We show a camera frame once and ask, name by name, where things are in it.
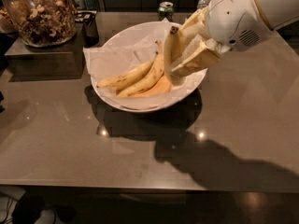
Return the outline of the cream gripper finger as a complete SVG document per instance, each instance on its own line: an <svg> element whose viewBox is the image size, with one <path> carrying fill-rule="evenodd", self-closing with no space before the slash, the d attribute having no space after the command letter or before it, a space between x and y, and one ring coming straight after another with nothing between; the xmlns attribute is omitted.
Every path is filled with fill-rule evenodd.
<svg viewBox="0 0 299 224"><path fill-rule="evenodd" d="M192 42L182 56L166 69L166 72L173 77L187 77L218 63L222 55L231 49L214 39L201 41L198 44Z"/></svg>
<svg viewBox="0 0 299 224"><path fill-rule="evenodd" d="M189 39L195 38L197 35L204 39L209 39L210 35L206 28L206 12L207 7L197 9L193 12L189 22L183 23L179 30Z"/></svg>

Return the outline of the white rounded gripper body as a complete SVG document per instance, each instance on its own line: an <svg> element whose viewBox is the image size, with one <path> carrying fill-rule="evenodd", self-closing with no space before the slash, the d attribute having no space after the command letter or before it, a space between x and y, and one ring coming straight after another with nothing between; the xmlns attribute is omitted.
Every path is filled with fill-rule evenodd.
<svg viewBox="0 0 299 224"><path fill-rule="evenodd" d="M237 51L251 49L273 34L258 0L211 0L205 20L214 40Z"/></svg>

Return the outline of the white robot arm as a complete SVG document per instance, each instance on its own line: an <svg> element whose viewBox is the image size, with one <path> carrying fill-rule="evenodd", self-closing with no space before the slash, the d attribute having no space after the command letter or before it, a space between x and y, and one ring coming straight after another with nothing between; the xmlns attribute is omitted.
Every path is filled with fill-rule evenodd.
<svg viewBox="0 0 299 224"><path fill-rule="evenodd" d="M229 50L244 51L299 20L299 0L211 0L165 40L165 71L186 77L218 62Z"/></svg>

